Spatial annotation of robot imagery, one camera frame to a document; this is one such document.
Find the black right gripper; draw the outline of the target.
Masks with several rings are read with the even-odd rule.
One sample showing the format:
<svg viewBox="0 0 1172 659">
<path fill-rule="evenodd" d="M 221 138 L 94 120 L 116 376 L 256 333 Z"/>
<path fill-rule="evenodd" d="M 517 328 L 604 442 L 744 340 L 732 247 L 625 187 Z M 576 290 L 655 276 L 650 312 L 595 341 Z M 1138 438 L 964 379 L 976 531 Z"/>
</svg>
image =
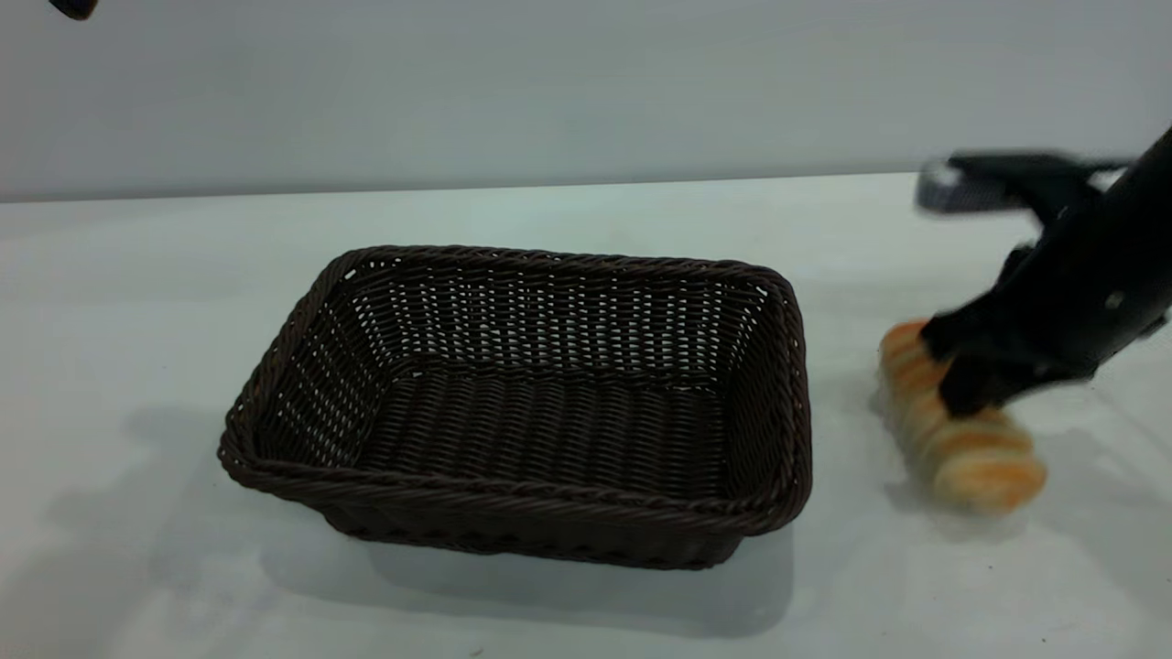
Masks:
<svg viewBox="0 0 1172 659">
<path fill-rule="evenodd" d="M 1038 217 L 1029 254 L 993 285 L 993 306 L 934 315 L 920 331 L 950 416 L 1000 408 L 1049 381 L 1092 378 L 1168 310 L 1168 135 L 1105 191 L 1090 174 L 1030 174 L 1018 185 Z"/>
</svg>

